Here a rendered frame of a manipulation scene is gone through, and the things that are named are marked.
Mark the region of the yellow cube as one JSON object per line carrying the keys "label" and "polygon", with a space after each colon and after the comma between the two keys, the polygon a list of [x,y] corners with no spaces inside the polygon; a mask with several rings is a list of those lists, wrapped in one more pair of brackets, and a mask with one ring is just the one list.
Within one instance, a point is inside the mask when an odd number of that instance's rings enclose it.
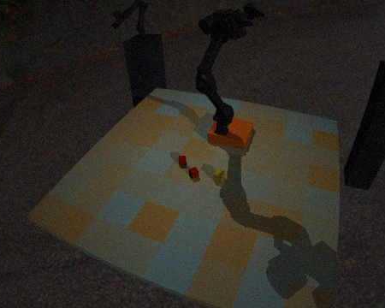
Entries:
{"label": "yellow cube", "polygon": [[216,169],[216,172],[214,174],[214,181],[223,183],[224,178],[225,178],[225,171]]}

